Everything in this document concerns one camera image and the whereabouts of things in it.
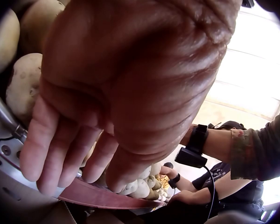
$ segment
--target black t-shirt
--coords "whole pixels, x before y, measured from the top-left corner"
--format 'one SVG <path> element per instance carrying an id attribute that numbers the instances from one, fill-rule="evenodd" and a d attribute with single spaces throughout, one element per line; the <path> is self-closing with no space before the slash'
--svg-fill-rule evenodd
<path id="1" fill-rule="evenodd" d="M 211 168 L 210 171 L 213 174 L 214 181 L 217 181 L 230 171 L 230 165 L 224 162 L 220 162 L 216 164 L 213 168 Z M 197 190 L 201 190 L 202 188 L 206 188 L 212 185 L 209 173 L 205 173 L 201 177 L 194 180 L 192 183 Z M 262 194 L 263 182 L 259 180 L 253 180 L 236 193 L 226 198 L 223 198 L 220 201 L 224 203 L 256 204 L 262 207 Z"/>

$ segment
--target wrinkled skin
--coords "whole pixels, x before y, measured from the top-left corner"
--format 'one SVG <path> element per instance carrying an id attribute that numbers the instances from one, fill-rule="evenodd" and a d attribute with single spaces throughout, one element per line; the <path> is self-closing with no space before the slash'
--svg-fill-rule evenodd
<path id="1" fill-rule="evenodd" d="M 101 130 L 87 182 L 110 162 L 107 185 L 120 192 L 168 156 L 215 80 L 240 4 L 71 1 L 44 48 L 24 176 L 45 194 L 68 186 Z"/>

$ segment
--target black wire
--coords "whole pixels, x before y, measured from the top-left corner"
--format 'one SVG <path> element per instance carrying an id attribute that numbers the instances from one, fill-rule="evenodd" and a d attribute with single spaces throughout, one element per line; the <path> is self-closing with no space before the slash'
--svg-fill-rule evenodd
<path id="1" fill-rule="evenodd" d="M 211 211 L 212 211 L 212 207 L 213 207 L 213 203 L 214 203 L 214 197 L 215 197 L 215 182 L 214 182 L 214 178 L 213 178 L 213 175 L 212 175 L 212 173 L 211 173 L 211 171 L 206 167 L 206 166 L 203 166 L 206 170 L 207 170 L 207 172 L 210 174 L 210 178 L 211 178 L 211 180 L 212 180 L 212 183 L 213 183 L 213 187 L 214 187 L 214 192 L 213 192 L 213 198 L 212 198 L 212 204 L 210 205 L 210 213 L 211 213 Z"/>

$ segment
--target camouflage sleeve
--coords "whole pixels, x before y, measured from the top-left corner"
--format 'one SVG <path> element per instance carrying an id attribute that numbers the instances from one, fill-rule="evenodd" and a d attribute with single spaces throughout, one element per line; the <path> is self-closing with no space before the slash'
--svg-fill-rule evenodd
<path id="1" fill-rule="evenodd" d="M 280 115 L 259 131 L 231 133 L 231 179 L 265 181 L 280 176 Z"/>

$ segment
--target black wristband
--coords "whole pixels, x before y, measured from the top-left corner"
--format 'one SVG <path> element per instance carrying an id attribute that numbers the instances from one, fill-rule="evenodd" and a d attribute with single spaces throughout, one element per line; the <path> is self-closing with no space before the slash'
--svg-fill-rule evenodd
<path id="1" fill-rule="evenodd" d="M 206 125 L 198 125 L 197 127 L 194 127 L 186 149 L 202 155 L 203 145 L 207 136 L 208 130 Z"/>
<path id="2" fill-rule="evenodd" d="M 179 182 L 179 180 L 180 180 L 180 175 L 177 174 L 176 177 L 174 177 L 173 179 L 170 179 L 170 180 L 168 181 L 168 184 L 170 185 L 171 188 L 174 189 L 174 188 L 177 187 L 177 186 L 176 186 L 176 183 Z"/>

